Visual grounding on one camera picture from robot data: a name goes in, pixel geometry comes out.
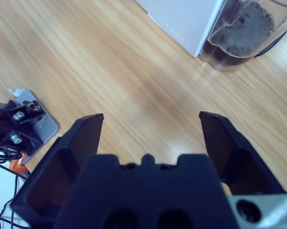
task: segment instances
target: white surface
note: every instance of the white surface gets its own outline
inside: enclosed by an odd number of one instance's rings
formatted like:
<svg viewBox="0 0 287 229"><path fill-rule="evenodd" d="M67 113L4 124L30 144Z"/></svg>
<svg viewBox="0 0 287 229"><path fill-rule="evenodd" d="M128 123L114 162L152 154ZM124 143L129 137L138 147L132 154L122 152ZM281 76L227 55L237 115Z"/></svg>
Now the white surface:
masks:
<svg viewBox="0 0 287 229"><path fill-rule="evenodd" d="M9 163L6 162L5 164L2 164L5 167L9 166ZM14 182L15 182L15 175L5 171L4 169L0 168L0 212L3 209L5 203L10 200L13 197L14 194ZM18 189L22 186L23 181L19 178L18 181ZM10 207L6 208L6 211L4 213L4 218L11 220L11 209ZM28 224L21 220L20 217L14 213L14 222L22 225L27 226ZM10 229L11 226L9 223L2 222L1 223L2 229Z"/></svg>
<svg viewBox="0 0 287 229"><path fill-rule="evenodd" d="M225 0L137 0L166 33L198 56Z"/></svg>

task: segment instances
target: bolt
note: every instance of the bolt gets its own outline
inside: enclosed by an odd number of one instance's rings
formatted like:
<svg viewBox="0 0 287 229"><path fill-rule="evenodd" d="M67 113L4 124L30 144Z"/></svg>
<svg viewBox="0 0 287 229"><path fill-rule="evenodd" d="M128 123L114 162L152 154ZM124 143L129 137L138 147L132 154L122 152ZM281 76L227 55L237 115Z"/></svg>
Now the bolt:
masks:
<svg viewBox="0 0 287 229"><path fill-rule="evenodd" d="M17 113L15 113L13 115L13 118L17 121L20 121L23 119L23 117L25 117L25 114L22 111L18 111Z"/></svg>
<svg viewBox="0 0 287 229"><path fill-rule="evenodd" d="M14 143L14 144L19 144L22 142L21 136L20 135L13 135L10 140Z"/></svg>

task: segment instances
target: white appliance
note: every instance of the white appliance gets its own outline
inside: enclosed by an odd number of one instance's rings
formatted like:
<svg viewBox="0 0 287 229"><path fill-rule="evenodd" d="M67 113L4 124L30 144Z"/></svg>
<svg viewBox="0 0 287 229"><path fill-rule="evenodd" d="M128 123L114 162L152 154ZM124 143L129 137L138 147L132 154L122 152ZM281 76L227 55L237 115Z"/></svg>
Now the white appliance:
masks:
<svg viewBox="0 0 287 229"><path fill-rule="evenodd" d="M166 33L196 57L226 0L136 0Z"/></svg>

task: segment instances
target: wire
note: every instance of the wire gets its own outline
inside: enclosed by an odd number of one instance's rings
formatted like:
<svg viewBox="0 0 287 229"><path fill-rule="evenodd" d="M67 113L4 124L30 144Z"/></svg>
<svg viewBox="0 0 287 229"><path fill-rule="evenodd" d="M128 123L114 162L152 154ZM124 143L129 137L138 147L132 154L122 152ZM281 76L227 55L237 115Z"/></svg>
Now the wire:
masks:
<svg viewBox="0 0 287 229"><path fill-rule="evenodd" d="M16 191L18 190L18 179L19 179L19 177L18 177L18 176L15 176L15 185L14 185L14 195L13 195L13 198L15 198ZM13 218L14 218L14 210L12 209L12 212L11 212L11 229L13 229Z"/></svg>
<svg viewBox="0 0 287 229"><path fill-rule="evenodd" d="M0 164L22 158L20 149L15 145L0 145L0 152L4 154L0 154Z"/></svg>
<svg viewBox="0 0 287 229"><path fill-rule="evenodd" d="M1 212L0 212L0 218L1 218L1 216L4 214L4 212L5 212L6 208L7 208L7 205L8 205L11 201L12 201L12 199L8 200L8 201L5 203L3 209L2 209Z"/></svg>
<svg viewBox="0 0 287 229"><path fill-rule="evenodd" d="M8 220L8 219L5 219L5 218L0 218L1 221L4 221L6 223L10 223L11 224L11 221ZM16 224L16 223L13 223L13 225L17 228L21 228L21 229L29 229L29 227L25 227L25 226L21 226L19 224Z"/></svg>
<svg viewBox="0 0 287 229"><path fill-rule="evenodd" d="M24 180L27 180L27 178L24 177L23 175L18 174L18 173L16 173L16 172L12 171L11 169L6 168L5 166L0 165L0 168L5 169L6 171L11 172L11 173L14 174L14 175L17 175L18 177L20 177L20 178L22 178L22 179L24 179Z"/></svg>

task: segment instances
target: clear plastic container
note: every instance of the clear plastic container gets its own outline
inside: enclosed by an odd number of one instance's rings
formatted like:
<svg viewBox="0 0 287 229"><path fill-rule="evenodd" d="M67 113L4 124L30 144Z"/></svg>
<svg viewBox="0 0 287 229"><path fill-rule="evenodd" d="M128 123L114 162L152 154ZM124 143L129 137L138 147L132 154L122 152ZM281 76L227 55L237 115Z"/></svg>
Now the clear plastic container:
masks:
<svg viewBox="0 0 287 229"><path fill-rule="evenodd" d="M287 0L227 0L199 57L236 70L287 30Z"/></svg>

